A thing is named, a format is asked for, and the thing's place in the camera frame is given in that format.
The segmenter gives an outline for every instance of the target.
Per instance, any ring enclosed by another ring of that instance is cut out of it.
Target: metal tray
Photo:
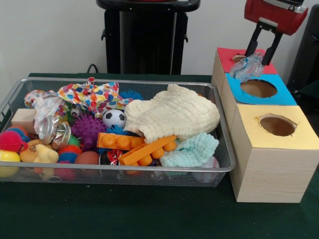
[[[96,80],[96,84],[103,84],[113,80]],[[10,127],[10,121],[19,108],[24,108],[24,96],[33,90],[58,91],[62,86],[86,82],[86,79],[64,78],[25,78],[15,84],[5,100],[0,105],[0,131]],[[216,187],[226,172],[235,167],[235,154],[230,139],[225,115],[217,88],[206,83],[178,83],[178,82],[143,82],[143,81],[116,81],[121,91],[134,90],[140,92],[145,100],[153,98],[158,92],[167,89],[171,83],[194,90],[212,102],[216,103],[220,112],[220,124],[211,134],[219,140],[215,157],[220,168],[178,168],[178,167],[133,167],[109,165],[82,165],[82,164],[46,164],[23,162],[0,162],[1,170],[18,169],[17,173],[0,181],[8,182],[59,182],[83,184],[126,184],[126,185],[161,185],[161,186],[191,186]],[[63,177],[44,179],[34,173],[34,169],[41,168],[43,172],[59,170]],[[130,175],[128,171],[139,171]],[[199,182],[193,173],[202,173]]]

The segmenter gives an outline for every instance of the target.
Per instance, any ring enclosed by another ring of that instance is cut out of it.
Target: box with hole
[[[296,102],[279,75],[264,74],[261,77],[241,82],[226,74],[221,101],[226,121],[232,129],[237,105],[282,105],[296,106]]]
[[[240,56],[244,55],[245,49],[228,49],[218,47],[215,54],[215,61],[213,66],[213,75],[211,83],[215,85],[218,89],[219,95],[221,96],[223,84],[226,80],[226,73],[230,72],[230,69],[235,65],[235,63],[241,59]],[[258,49],[256,52],[262,52],[265,54],[263,49]],[[273,64],[266,66],[264,68],[263,74],[277,74],[277,71]]]
[[[301,201],[319,163],[319,139],[299,106],[240,104],[231,137],[238,202]]]

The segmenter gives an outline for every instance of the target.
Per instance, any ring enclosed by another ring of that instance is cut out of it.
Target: clear plastic wrapper
[[[256,52],[249,57],[241,59],[231,68],[231,77],[245,82],[253,77],[261,76],[264,71],[263,58],[264,55],[261,52]]]

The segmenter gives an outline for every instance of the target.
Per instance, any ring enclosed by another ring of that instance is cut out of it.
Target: blue paper
[[[233,96],[238,102],[251,105],[280,105],[280,106],[296,106],[297,103],[288,91],[286,85],[279,75],[267,74],[256,77],[257,80],[263,80],[276,87],[277,93],[268,98],[260,98],[252,96],[244,92],[240,88],[241,81],[234,79],[229,73],[226,74],[228,84],[233,93]]]

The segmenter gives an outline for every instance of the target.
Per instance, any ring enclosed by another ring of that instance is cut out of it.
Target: black cable
[[[92,67],[94,67],[96,73],[99,73],[99,70],[98,70],[98,68],[96,67],[95,64],[91,64],[91,65],[89,66],[89,69],[86,71],[86,73],[90,73],[90,70],[91,70]]]

